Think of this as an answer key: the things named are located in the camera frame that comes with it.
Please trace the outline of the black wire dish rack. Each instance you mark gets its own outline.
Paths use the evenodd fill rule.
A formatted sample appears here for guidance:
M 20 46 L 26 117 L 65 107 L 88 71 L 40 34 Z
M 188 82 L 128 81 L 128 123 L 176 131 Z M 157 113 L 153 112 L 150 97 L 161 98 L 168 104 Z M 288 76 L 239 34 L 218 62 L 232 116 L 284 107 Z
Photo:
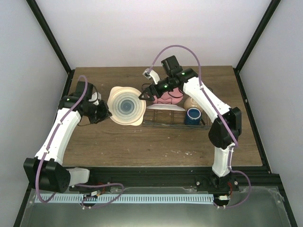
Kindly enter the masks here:
M 183 107 L 184 98 L 181 100 L 177 106 Z M 202 112 L 202 119 L 205 125 L 185 125 L 186 110 L 182 111 L 169 111 L 169 110 L 152 110 L 146 109 L 143 116 L 143 125 L 149 127 L 165 127 L 165 128 L 180 128 L 189 129 L 201 128 L 203 130 L 208 130 L 211 128 L 212 123 L 206 113 Z

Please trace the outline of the beige blue swirl dish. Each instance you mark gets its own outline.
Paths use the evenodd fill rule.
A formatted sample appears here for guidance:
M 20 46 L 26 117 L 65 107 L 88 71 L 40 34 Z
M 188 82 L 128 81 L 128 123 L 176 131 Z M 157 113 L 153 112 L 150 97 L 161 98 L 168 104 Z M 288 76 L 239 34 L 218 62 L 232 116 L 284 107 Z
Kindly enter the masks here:
M 107 105 L 110 119 L 120 125 L 138 126 L 143 122 L 146 102 L 139 99 L 141 92 L 133 87 L 113 87 Z

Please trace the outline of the blue ceramic mug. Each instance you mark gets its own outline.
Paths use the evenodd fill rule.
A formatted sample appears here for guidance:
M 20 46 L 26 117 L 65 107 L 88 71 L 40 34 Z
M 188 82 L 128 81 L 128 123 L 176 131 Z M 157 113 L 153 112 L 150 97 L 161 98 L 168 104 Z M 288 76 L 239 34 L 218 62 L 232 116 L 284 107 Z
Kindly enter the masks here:
M 191 107 L 186 111 L 184 118 L 185 125 L 205 125 L 202 119 L 202 111 L 198 108 Z

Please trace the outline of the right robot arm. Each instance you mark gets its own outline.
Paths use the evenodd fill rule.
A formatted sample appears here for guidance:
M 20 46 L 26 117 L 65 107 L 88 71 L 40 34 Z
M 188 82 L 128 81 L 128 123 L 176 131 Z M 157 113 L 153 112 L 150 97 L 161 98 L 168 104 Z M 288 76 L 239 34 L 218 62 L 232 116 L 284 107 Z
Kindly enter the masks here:
M 175 56 L 170 56 L 161 63 L 167 77 L 160 79 L 152 67 L 147 68 L 143 75 L 152 79 L 153 83 L 143 90 L 139 99 L 154 101 L 164 93 L 179 88 L 202 108 L 212 122 L 208 133 L 209 140 L 214 145 L 210 184 L 213 189 L 220 191 L 227 185 L 232 171 L 232 154 L 241 135 L 241 110 L 237 107 L 231 108 L 221 101 L 202 82 L 200 72 L 195 72 L 192 68 L 182 68 Z

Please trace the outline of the pink plastic plate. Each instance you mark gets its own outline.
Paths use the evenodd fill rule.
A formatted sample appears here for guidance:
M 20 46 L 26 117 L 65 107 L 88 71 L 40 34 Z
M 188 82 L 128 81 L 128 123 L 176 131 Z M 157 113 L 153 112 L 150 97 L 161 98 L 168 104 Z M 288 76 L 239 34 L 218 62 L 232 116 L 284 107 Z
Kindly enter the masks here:
M 154 97 L 155 100 L 153 103 L 155 104 L 172 104 L 176 105 L 183 99 L 184 94 L 181 93 L 179 90 L 166 92 L 164 93 L 161 98 Z

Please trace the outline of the red floral plate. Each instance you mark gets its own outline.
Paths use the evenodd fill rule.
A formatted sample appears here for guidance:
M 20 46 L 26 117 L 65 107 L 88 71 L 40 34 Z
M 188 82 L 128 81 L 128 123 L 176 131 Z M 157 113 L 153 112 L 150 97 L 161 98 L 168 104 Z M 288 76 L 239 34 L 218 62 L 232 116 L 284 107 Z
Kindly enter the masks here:
M 185 109 L 183 107 L 171 104 L 152 104 L 146 107 L 146 109 L 152 110 L 169 110 L 169 111 L 182 111 L 184 112 Z

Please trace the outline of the black aluminium frame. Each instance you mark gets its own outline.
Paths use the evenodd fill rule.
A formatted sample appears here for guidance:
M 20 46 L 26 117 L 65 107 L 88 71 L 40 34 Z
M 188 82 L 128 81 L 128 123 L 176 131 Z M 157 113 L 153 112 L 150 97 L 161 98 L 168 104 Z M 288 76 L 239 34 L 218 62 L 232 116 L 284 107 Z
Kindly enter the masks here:
M 27 1 L 27 4 L 29 5 L 49 43 L 57 54 L 57 57 L 59 58 L 65 71 L 67 72 L 68 76 L 62 93 L 65 96 L 68 94 L 68 91 L 71 87 L 71 82 L 74 77 L 75 71 L 70 68 L 37 2 L 35 0 L 29 0 Z M 253 186 L 277 186 L 279 193 L 284 199 L 283 206 L 286 210 L 288 221 L 290 222 L 291 226 L 295 227 L 297 226 L 297 223 L 289 200 L 287 198 L 282 180 L 279 174 L 274 174 L 271 171 L 267 155 L 265 154 L 259 131 L 257 129 L 256 122 L 254 120 L 250 104 L 247 100 L 246 91 L 240 76 L 240 71 L 244 67 L 247 59 L 256 46 L 259 38 L 261 37 L 263 31 L 268 25 L 279 4 L 280 1 L 278 0 L 272 0 L 270 2 L 236 68 L 233 69 L 262 161 L 262 166 L 240 166 L 236 168 L 236 171 L 243 171 L 244 173 L 248 174 L 250 177 L 250 182 Z M 94 180 L 117 176 L 120 179 L 125 180 L 127 183 L 133 183 L 135 186 L 183 186 L 186 183 L 192 182 L 194 179 L 199 179 L 201 177 L 210 177 L 210 172 L 211 170 L 209 167 L 195 167 L 192 174 L 189 172 L 188 167 L 94 167 L 92 169 L 91 176 Z

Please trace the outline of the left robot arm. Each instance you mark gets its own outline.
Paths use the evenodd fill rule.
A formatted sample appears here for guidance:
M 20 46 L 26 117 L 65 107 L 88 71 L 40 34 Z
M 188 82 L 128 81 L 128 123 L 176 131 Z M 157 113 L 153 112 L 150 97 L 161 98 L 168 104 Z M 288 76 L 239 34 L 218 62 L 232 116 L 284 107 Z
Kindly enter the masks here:
M 56 120 L 40 150 L 34 158 L 24 161 L 31 187 L 64 193 L 68 187 L 80 184 L 86 191 L 92 191 L 97 185 L 96 178 L 86 168 L 63 167 L 64 153 L 83 117 L 87 117 L 90 124 L 97 124 L 111 115 L 96 87 L 87 81 L 78 81 L 75 91 L 60 100 Z

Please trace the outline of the cream ceramic bowl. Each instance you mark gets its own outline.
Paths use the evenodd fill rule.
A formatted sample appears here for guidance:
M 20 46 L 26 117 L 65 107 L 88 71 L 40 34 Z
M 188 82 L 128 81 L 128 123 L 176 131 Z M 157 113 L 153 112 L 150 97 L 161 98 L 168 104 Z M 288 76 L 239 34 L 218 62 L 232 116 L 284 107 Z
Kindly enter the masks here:
M 199 109 L 200 111 L 202 111 L 202 107 L 199 106 L 199 104 L 191 97 L 188 97 L 185 102 L 184 102 L 184 105 L 183 105 L 183 108 L 185 110 L 188 110 L 189 108 L 196 108 L 196 109 Z

